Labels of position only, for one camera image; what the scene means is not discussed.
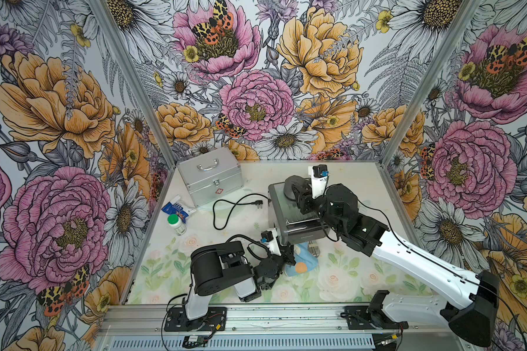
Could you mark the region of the blue patterned cleaning cloth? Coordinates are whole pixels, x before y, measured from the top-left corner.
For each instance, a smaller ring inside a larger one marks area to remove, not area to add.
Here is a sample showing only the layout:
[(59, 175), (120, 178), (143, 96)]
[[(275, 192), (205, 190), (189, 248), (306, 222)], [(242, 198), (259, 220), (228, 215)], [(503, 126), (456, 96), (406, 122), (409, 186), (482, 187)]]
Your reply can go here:
[(314, 242), (305, 242), (294, 245), (294, 265), (286, 265), (284, 272), (287, 276), (297, 276), (309, 273), (319, 265), (319, 259), (314, 253)]

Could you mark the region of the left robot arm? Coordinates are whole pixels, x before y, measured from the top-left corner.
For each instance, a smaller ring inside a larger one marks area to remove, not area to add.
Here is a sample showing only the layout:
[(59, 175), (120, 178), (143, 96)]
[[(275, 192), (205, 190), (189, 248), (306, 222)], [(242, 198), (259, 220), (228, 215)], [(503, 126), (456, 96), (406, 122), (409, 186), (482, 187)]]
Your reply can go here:
[(184, 304), (189, 321), (200, 320), (209, 311), (212, 296), (234, 288), (242, 302), (259, 298), (271, 290), (286, 266), (293, 266), (294, 247), (276, 240), (263, 244), (266, 257), (252, 266), (241, 241), (227, 241), (194, 251), (190, 258), (192, 285)]

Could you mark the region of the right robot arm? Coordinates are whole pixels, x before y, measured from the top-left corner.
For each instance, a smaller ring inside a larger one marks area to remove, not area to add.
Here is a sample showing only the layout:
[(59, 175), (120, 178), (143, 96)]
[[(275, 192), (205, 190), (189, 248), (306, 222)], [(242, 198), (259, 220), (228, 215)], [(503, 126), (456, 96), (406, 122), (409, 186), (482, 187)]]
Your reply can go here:
[(404, 297), (377, 291), (362, 321), (377, 329), (405, 329), (410, 322), (447, 327), (460, 339), (490, 347), (499, 310), (499, 279), (489, 271), (474, 273), (448, 263), (365, 216), (358, 197), (325, 178), (293, 175), (284, 195), (301, 214), (313, 213), (320, 226), (347, 247), (395, 266), (436, 292), (435, 298)]

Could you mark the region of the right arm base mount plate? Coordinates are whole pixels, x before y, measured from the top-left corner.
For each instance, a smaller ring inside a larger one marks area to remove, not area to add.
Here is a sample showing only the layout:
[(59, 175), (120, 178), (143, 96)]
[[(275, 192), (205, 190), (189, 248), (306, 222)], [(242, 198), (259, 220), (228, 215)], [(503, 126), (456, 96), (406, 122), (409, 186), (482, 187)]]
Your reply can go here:
[(409, 328), (407, 322), (396, 323), (381, 310), (369, 311), (366, 306), (346, 306), (341, 318), (347, 322), (349, 330), (399, 330)]

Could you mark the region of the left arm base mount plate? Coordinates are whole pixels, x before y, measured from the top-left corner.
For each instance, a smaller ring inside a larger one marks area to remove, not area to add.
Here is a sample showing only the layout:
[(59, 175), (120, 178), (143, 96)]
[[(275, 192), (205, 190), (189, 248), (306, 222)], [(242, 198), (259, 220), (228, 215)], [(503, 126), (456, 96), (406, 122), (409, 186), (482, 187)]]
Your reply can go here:
[(225, 307), (209, 307), (205, 315), (190, 320), (184, 307), (172, 307), (165, 317), (162, 329), (165, 332), (224, 331), (227, 312)]

